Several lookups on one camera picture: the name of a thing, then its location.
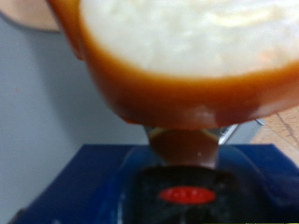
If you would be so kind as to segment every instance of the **wooden surface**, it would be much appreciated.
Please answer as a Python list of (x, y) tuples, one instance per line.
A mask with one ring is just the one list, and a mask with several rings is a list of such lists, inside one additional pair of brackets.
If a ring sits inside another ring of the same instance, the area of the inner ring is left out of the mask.
[(266, 124), (252, 144), (274, 144), (299, 167), (299, 107), (263, 118)]

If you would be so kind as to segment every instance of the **orange plastic container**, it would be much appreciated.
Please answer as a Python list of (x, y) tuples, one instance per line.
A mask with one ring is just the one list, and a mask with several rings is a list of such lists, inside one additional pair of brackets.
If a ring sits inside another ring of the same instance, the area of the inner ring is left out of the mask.
[(160, 76), (118, 60), (94, 44), (80, 17), (79, 0), (49, 3), (108, 106), (128, 122), (195, 130), (257, 119), (299, 105), (299, 61), (235, 77)]

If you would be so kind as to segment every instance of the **white background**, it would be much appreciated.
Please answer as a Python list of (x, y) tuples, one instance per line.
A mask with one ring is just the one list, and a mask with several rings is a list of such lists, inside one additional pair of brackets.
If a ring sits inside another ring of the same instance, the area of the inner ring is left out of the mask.
[(0, 16), (0, 224), (30, 203), (84, 143), (145, 144), (103, 103), (61, 34)]

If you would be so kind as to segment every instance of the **red button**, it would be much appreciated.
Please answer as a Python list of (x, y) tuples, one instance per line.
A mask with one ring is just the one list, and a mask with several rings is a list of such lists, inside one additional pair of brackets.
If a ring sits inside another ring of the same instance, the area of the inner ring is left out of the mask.
[(160, 192), (159, 197), (169, 203), (180, 204), (204, 204), (211, 203), (216, 199), (212, 190), (191, 186), (165, 189)]

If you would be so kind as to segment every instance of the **white liquid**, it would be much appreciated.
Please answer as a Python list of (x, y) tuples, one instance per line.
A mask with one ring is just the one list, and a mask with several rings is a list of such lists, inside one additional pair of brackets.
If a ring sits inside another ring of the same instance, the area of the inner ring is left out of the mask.
[(238, 76), (299, 60), (298, 0), (81, 0), (93, 39), (168, 76)]

